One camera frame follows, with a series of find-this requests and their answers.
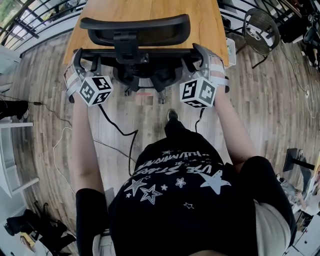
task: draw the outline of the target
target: brown woven chair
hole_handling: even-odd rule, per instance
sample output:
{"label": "brown woven chair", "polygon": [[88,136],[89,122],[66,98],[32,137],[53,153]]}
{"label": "brown woven chair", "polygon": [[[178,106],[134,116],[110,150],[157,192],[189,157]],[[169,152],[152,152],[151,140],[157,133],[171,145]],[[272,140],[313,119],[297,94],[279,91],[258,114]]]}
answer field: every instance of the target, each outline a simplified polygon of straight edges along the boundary
{"label": "brown woven chair", "polygon": [[[267,33],[264,35],[265,38],[270,39],[273,37],[273,44],[271,46],[267,44],[267,41],[262,36],[262,33],[264,32]],[[263,63],[267,59],[269,53],[280,42],[280,33],[275,21],[265,11],[257,8],[250,9],[246,12],[242,27],[242,34],[245,39],[245,44],[236,51],[236,54],[249,45],[257,53],[263,56],[263,60],[254,65],[252,67],[253,69]]]}

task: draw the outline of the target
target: chair caster wheel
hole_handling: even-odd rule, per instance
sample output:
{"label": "chair caster wheel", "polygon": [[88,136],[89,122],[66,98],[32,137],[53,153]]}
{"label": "chair caster wheel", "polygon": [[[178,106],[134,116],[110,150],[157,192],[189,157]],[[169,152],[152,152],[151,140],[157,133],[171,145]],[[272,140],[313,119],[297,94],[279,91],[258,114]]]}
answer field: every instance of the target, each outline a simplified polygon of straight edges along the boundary
{"label": "chair caster wheel", "polygon": [[124,96],[130,96],[131,95],[131,90],[130,89],[126,89],[125,91],[124,91]]}

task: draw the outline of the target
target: black metal base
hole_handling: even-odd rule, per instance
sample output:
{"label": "black metal base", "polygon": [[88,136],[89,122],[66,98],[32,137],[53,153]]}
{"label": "black metal base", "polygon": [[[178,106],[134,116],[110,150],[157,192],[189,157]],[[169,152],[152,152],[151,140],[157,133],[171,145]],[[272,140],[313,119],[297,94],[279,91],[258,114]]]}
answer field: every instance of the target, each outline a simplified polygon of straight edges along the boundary
{"label": "black metal base", "polygon": [[310,164],[310,163],[307,163],[304,161],[300,161],[299,159],[297,159],[298,157],[299,156],[298,156],[298,149],[297,148],[288,148],[286,151],[283,172],[291,171],[295,165],[308,168],[312,171],[315,169],[315,166],[313,164]]}

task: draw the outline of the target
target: wooden floor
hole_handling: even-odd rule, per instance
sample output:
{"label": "wooden floor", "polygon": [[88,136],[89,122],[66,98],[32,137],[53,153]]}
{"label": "wooden floor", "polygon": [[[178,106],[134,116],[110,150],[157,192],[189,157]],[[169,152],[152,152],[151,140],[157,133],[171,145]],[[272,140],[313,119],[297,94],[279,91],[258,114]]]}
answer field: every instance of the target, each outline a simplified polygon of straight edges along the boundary
{"label": "wooden floor", "polygon": [[[72,105],[66,101],[63,80],[65,66],[62,66],[69,37],[69,33],[63,34],[30,50],[15,72],[0,76],[0,85],[13,82],[6,95],[45,103],[61,118],[72,121]],[[235,39],[237,47],[241,46],[242,38]],[[262,56],[246,47],[237,55],[236,66],[227,70],[232,103],[258,153],[270,160],[276,173],[282,172],[288,148],[303,149],[306,160],[314,163],[320,145],[320,73],[307,64],[298,45],[283,45],[283,49],[293,63],[302,88],[307,87],[310,91],[307,101],[280,45],[265,63],[254,70],[251,66]],[[125,133],[139,129],[133,148],[134,159],[148,144],[165,137],[163,128],[170,108],[175,108],[183,124],[194,131],[199,110],[180,103],[178,86],[168,88],[165,92],[166,104],[159,105],[154,91],[148,97],[132,95],[125,98],[124,86],[115,81],[113,85],[114,92],[103,107]],[[309,114],[307,104],[315,118]],[[45,106],[30,105],[29,112],[28,121],[34,122],[34,127],[12,129],[20,179],[28,181],[35,176],[40,179],[39,183],[25,190],[28,205],[32,208],[35,200],[48,202],[52,216],[75,232],[75,197],[56,170],[53,155],[53,146],[60,139],[63,128],[69,127],[69,124],[59,120]],[[90,108],[89,115],[95,139],[129,153],[132,137],[119,134],[105,120],[98,107]],[[230,161],[214,108],[205,110],[198,131],[217,149],[225,162]],[[129,178],[128,159],[104,145],[95,145],[105,188],[113,187],[117,192]],[[72,184],[70,149],[71,131],[66,129],[61,143],[56,147],[56,164]],[[76,253],[76,244],[73,243],[68,250]]]}

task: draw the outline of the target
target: wooden table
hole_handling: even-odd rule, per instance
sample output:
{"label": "wooden table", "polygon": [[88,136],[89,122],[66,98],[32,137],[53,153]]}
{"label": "wooden table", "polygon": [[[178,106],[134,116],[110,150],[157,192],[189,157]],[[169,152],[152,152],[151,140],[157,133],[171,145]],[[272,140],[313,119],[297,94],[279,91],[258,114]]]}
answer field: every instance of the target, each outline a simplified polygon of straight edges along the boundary
{"label": "wooden table", "polygon": [[80,28],[84,17],[100,21],[143,21],[181,14],[190,17],[191,32],[182,44],[159,48],[193,48],[200,44],[220,56],[229,65],[226,35],[217,0],[88,0],[72,32],[63,63],[69,63],[75,49],[107,49],[89,39],[88,31]]}

